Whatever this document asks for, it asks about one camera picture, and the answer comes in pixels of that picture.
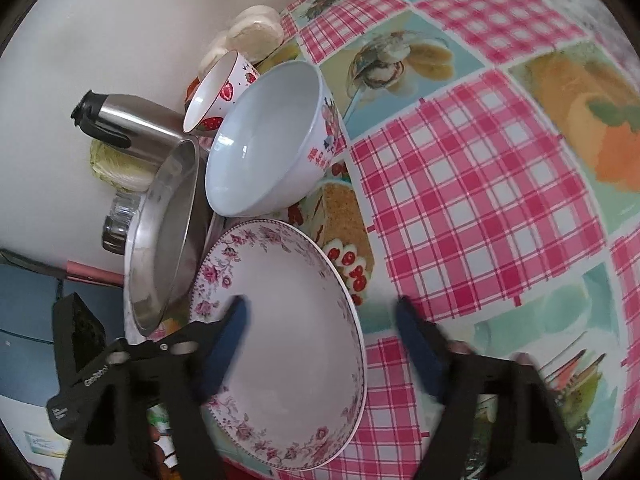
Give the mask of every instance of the cake illustration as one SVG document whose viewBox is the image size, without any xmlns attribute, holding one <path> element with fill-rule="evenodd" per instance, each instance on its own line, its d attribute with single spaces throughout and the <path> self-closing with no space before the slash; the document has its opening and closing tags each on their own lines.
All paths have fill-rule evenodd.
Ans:
<svg viewBox="0 0 640 480">
<path fill-rule="evenodd" d="M 301 206 L 306 231 L 340 272 L 354 304 L 361 305 L 374 259 L 353 187 L 325 182 Z"/>
</svg>

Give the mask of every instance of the strawberry-pattern cup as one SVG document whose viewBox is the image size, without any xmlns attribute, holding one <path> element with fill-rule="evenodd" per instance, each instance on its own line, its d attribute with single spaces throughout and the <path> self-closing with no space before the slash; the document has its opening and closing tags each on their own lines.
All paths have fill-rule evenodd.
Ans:
<svg viewBox="0 0 640 480">
<path fill-rule="evenodd" d="M 257 70 L 241 54 L 235 50 L 225 54 L 200 84 L 196 80 L 191 83 L 182 124 L 184 132 L 215 137 L 238 97 L 258 77 Z"/>
</svg>

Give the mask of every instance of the kettle handle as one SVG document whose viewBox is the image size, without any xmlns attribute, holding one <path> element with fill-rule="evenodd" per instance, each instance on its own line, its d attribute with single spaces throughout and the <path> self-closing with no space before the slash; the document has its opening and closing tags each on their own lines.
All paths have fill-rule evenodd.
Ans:
<svg viewBox="0 0 640 480">
<path fill-rule="evenodd" d="M 125 134 L 105 130 L 86 116 L 83 116 L 80 119 L 78 126 L 80 126 L 80 129 L 88 136 L 101 140 L 115 148 L 126 150 L 131 147 L 131 139 L 129 139 Z"/>
</svg>

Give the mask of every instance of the gripper logo text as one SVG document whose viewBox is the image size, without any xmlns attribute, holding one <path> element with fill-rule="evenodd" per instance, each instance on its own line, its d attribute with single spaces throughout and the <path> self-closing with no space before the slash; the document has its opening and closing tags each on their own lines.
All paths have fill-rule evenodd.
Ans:
<svg viewBox="0 0 640 480">
<path fill-rule="evenodd" d="M 95 374 L 93 374 L 91 377 L 89 377 L 87 380 L 84 381 L 84 386 L 91 386 L 92 384 L 94 384 L 95 381 L 97 381 L 105 373 L 107 373 L 108 369 L 109 367 L 107 365 L 104 365 L 103 368 L 100 368 Z"/>
</svg>

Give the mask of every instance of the tablecloth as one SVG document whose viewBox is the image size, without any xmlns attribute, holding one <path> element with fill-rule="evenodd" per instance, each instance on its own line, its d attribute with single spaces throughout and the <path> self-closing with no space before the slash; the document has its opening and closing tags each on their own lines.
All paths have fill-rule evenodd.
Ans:
<svg viewBox="0 0 640 480">
<path fill-rule="evenodd" d="M 228 460 L 283 480 L 410 478 L 441 408 L 392 325 L 405 294 L 479 352 L 532 354 L 584 477 L 604 471 L 640 416 L 640 72 L 606 9 L 586 1 L 296 0 L 283 11 L 285 43 L 258 70 L 318 65 L 346 132 L 318 188 L 274 216 L 366 262 L 364 287 L 350 287 L 369 392 L 327 466 L 277 471 L 210 420 Z M 493 402 L 479 402 L 476 442 Z M 466 478 L 482 468 L 474 449 Z"/>
</svg>

